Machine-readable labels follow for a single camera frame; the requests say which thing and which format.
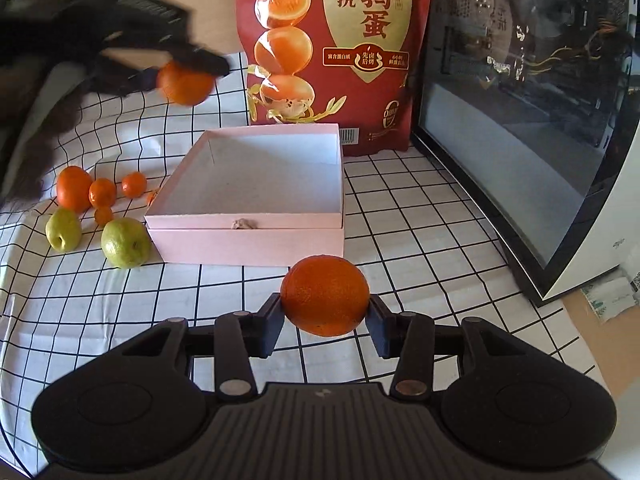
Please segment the small mandarin orange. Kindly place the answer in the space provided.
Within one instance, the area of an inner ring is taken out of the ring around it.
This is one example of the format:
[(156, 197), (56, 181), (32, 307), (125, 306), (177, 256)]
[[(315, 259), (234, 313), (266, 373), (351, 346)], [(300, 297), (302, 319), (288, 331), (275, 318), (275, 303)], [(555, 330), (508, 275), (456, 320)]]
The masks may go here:
[(122, 178), (122, 194), (130, 200), (134, 200), (145, 193), (147, 183), (145, 175), (140, 171), (127, 174)]

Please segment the medium mandarin orange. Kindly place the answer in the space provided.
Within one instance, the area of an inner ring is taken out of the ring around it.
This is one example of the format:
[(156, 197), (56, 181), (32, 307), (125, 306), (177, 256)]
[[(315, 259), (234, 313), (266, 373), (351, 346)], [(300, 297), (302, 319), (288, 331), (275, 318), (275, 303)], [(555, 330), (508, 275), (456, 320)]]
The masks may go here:
[(111, 207), (116, 202), (117, 188), (113, 181), (107, 178), (94, 180), (89, 188), (89, 202), (98, 209)]

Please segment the large pointed orange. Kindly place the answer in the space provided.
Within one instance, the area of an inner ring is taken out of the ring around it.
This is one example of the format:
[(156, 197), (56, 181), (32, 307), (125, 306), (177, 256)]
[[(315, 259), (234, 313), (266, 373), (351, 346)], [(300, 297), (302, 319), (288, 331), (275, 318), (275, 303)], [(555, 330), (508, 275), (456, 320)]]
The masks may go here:
[(56, 180), (56, 200), (58, 206), (82, 214), (91, 207), (89, 188), (93, 178), (78, 166), (68, 166)]

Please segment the tiny kumquat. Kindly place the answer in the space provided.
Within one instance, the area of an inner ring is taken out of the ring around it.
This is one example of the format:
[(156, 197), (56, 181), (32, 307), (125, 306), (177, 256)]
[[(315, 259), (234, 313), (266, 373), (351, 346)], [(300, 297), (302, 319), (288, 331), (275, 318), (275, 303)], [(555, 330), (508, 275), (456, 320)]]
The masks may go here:
[(113, 211), (109, 206), (101, 206), (94, 210), (94, 221), (103, 228), (114, 219)]

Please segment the green guava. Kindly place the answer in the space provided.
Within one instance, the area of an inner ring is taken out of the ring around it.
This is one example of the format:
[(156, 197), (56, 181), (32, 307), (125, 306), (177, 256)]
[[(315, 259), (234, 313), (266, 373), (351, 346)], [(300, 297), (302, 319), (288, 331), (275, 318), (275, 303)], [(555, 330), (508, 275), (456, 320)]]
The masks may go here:
[(82, 229), (75, 211), (58, 208), (46, 224), (46, 237), (57, 252), (71, 252), (80, 243)]
[(116, 218), (104, 226), (101, 248), (112, 266), (131, 269), (148, 261), (152, 242), (140, 221), (133, 218)]

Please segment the orange fruit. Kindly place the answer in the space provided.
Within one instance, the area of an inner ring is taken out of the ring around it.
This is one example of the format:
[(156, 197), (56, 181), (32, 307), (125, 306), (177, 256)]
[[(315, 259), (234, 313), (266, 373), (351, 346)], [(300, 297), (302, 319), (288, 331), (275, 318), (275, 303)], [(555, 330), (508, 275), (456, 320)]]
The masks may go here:
[(149, 193), (148, 197), (146, 198), (146, 204), (148, 206), (151, 206), (153, 203), (153, 200), (155, 200), (155, 197), (157, 196), (157, 190), (152, 191), (151, 193)]

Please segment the red quail egg bag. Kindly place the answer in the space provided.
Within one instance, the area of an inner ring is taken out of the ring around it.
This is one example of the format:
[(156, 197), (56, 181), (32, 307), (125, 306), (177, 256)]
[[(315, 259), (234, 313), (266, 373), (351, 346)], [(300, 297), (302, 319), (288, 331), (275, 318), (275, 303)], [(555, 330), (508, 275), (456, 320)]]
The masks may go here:
[(348, 156), (405, 151), (431, 0), (235, 0), (250, 122), (340, 128)]

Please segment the pink open gift box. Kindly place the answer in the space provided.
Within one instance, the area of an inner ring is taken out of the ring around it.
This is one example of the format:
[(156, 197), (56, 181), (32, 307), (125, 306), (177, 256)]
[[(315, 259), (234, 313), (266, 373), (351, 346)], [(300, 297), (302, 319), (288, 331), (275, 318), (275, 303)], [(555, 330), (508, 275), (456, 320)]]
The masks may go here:
[(166, 262), (284, 268), (344, 254), (343, 153), (334, 124), (204, 132), (145, 214)]

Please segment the white grid tablecloth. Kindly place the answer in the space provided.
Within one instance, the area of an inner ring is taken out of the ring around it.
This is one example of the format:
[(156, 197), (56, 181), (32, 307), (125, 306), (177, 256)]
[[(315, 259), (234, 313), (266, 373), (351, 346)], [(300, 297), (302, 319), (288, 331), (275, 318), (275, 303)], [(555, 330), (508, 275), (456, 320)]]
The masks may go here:
[[(119, 270), (101, 250), (101, 228), (81, 215), (67, 254), (47, 241), (55, 183), (68, 166), (120, 182), (140, 171), (150, 192), (165, 184), (201, 135), (247, 121), (242, 54), (202, 104), (183, 107), (156, 92), (90, 94), (54, 142), (43, 196), (1, 211), (1, 457), (21, 474), (46, 464), (30, 426), (36, 396), (55, 379), (166, 318), (205, 325), (254, 311), (276, 292), (288, 262), (265, 248), (171, 263), (152, 255)], [(600, 368), (561, 301), (537, 308), (506, 265), (497, 234), (431, 156), (382, 151), (344, 162), (344, 255), (395, 311), (439, 323), (478, 316), (593, 379)]]

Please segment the white label sticker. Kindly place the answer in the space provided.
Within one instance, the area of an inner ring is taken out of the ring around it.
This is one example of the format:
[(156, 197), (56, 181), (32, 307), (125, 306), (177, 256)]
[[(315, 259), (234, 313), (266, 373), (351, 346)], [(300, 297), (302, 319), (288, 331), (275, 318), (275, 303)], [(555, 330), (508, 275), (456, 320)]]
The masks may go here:
[(582, 288), (592, 312), (601, 324), (639, 305), (639, 282), (623, 269), (615, 269)]

